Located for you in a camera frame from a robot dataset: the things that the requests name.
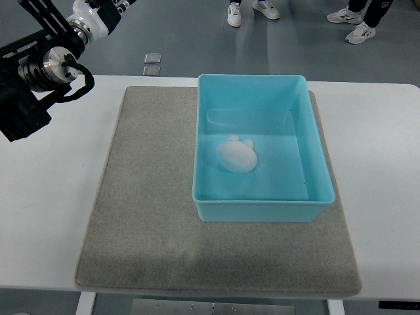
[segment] shoe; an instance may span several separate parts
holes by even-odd
[[[350,44],[361,44],[366,39],[375,36],[375,28],[370,28],[365,22],[356,26],[356,29],[347,35],[346,41]]]
[[[271,20],[277,20],[280,17],[278,10],[271,4],[269,0],[255,0],[252,4],[252,7],[254,10],[260,11]]]
[[[360,12],[354,13],[346,7],[341,9],[339,12],[327,15],[327,20],[331,23],[360,24],[362,23],[362,14]]]
[[[241,8],[236,2],[232,2],[228,7],[228,23],[234,28],[238,28],[242,24]]]

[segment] table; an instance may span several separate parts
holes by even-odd
[[[125,88],[196,78],[96,75],[27,139],[0,137],[0,287],[74,290],[74,271]],[[83,80],[73,83],[74,89]],[[420,89],[308,82],[354,247],[354,299],[420,299]]]

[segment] white rabbit figure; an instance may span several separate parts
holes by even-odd
[[[254,142],[246,139],[241,142],[238,135],[231,135],[216,149],[220,164],[233,173],[248,173],[257,165]]]

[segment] blue plastic bin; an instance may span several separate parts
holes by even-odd
[[[230,135],[254,142],[251,172],[220,165]],[[310,222],[335,201],[303,76],[199,76],[192,197],[220,222]]]

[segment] felt mat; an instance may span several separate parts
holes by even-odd
[[[129,87],[77,264],[82,291],[343,298],[361,289],[337,199],[310,223],[203,222],[192,200],[197,89]]]

